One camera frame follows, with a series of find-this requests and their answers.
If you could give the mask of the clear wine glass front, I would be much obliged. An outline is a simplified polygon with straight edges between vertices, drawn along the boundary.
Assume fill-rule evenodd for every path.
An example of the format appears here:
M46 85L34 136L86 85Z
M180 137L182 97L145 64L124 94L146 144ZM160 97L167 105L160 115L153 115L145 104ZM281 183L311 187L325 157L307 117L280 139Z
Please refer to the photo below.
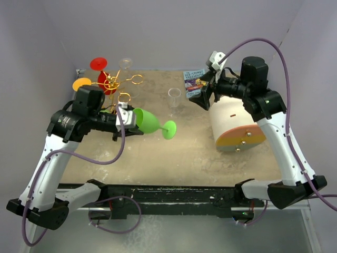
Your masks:
M121 70L120 80L123 81L120 85L120 91L128 93L132 99L138 97L140 94L139 86L137 84L133 84L131 81L133 76L131 71L133 61L130 58L123 58L118 64Z

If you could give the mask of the clear wine glass back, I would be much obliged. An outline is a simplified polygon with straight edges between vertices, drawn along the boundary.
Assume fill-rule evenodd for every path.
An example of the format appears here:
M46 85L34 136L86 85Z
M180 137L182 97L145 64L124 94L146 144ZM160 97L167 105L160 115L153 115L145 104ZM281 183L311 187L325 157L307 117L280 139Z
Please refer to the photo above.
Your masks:
M170 116L173 116L177 112L181 104L181 98L182 93L180 89L173 87L168 90L167 103L170 108Z

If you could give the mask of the white round drawer box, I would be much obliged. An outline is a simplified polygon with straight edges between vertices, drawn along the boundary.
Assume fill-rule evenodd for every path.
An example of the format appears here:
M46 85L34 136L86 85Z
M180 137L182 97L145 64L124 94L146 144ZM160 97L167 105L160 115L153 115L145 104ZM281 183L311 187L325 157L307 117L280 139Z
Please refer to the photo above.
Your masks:
M266 137L247 113L240 99L223 96L209 110L215 147L221 152L240 152L260 145Z

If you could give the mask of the gold wine glass rack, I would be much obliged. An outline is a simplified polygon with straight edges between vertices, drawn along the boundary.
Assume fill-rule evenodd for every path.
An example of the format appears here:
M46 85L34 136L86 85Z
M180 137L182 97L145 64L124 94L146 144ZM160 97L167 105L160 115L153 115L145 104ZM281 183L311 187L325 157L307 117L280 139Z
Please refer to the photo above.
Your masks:
M117 101L119 101L119 98L120 98L121 96L128 96L128 101L130 101L130 100L131 100L131 96L130 96L128 93L125 93L125 92L120 91L120 85L121 85L121 83L123 83L123 81L120 80L120 72L121 72L121 70L120 70L120 67L119 67L119 70L117 71L116 74L113 75L113 74L110 73L110 75L111 75L111 77L112 77L112 79L113 79L113 81L114 81L114 84L111 85L111 86L112 86L112 89L116 89L116 92L119 92L119 93L120 93L120 94L117 96ZM143 76L140 75L140 74L133 75L132 78L131 78L131 81L132 81L133 84L140 85L140 84L143 83ZM115 93L112 94L112 95L108 95L108 96L109 96L109 99L110 99L110 102L111 102L111 104L108 105L108 106L112 106L112 107L110 108L110 110L113 111L113 112L114 112L114 110L115 110L115 103L114 103L114 95L115 95Z

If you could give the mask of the clear wine glass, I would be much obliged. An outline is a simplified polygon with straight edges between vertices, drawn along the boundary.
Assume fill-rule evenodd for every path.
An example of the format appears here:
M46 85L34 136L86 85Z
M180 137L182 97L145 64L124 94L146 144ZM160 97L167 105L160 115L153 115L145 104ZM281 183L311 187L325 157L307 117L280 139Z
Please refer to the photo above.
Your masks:
M120 80L123 81L120 85L120 91L128 93L132 99L138 97L140 94L139 86L137 84L133 84L131 81L133 76L131 71L133 61L130 58L123 58L118 64L121 70Z
M177 112L181 104L181 98L182 93L180 89L173 87L168 90L167 103L170 108L170 116L173 116Z

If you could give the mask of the orange wine glass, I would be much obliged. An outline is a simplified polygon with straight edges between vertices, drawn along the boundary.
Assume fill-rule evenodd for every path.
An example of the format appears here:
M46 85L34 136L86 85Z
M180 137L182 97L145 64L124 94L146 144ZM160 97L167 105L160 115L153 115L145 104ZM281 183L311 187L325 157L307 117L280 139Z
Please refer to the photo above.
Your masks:
M86 77L79 78L73 82L72 89L77 92L84 85L92 85L92 81Z

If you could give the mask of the green wine glass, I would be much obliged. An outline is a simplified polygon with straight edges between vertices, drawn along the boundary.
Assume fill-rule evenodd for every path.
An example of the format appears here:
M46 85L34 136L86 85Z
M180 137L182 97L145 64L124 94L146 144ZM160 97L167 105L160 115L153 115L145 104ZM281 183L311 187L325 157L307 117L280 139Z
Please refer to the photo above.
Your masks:
M162 136L166 140L170 140L175 136L177 126L174 121L169 120L162 125L158 118L147 110L135 108L133 112L136 116L136 126L144 134L151 134L157 130L161 130Z
M100 114L103 114L103 113L105 113L105 114L114 114L114 112L111 111L110 109L101 110L101 111L100 111Z

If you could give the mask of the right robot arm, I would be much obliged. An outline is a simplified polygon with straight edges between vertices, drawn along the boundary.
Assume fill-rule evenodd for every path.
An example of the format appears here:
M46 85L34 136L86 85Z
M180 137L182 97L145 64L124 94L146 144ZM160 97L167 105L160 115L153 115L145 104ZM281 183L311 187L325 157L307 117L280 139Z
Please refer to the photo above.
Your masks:
M214 51L207 60L209 70L201 77L206 84L200 94L189 100L205 110L210 109L210 97L240 99L244 109L257 123L268 140L281 171L280 181L249 179L235 185L234 200L247 206L253 199L268 200L278 209L284 209L327 185L325 176L317 175L306 161L292 130L286 122L287 109L281 95L268 88L269 67L265 60L248 56L242 60L240 76L225 75L225 54Z

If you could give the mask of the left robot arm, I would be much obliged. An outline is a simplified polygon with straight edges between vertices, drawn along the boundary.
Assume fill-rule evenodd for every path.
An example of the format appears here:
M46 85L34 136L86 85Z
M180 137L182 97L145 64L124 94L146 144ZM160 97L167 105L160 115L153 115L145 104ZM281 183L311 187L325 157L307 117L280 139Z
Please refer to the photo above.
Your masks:
M136 128L136 114L130 105L120 102L117 113L110 114L101 112L104 101L102 89L84 85L77 90L74 100L52 115L44 149L29 184L20 197L10 200L6 207L22 217L22 230L25 230L27 221L56 230L72 211L89 203L102 207L108 202L108 185L94 179L68 193L57 193L72 156L98 165L112 164L121 156L123 147L116 158L105 162L75 153L91 130L120 135L125 142L125 131Z

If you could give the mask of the red wine glass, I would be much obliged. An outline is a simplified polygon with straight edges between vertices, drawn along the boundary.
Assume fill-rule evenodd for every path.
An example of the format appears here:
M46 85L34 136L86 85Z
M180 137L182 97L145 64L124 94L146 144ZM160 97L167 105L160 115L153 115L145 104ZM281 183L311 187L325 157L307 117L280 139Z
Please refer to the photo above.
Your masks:
M107 67L107 60L103 57L94 58L90 62L90 68L95 71L99 71L100 74L97 78L97 85L104 91L106 95L112 95L116 92L116 89L112 89L114 81L111 75L104 71Z

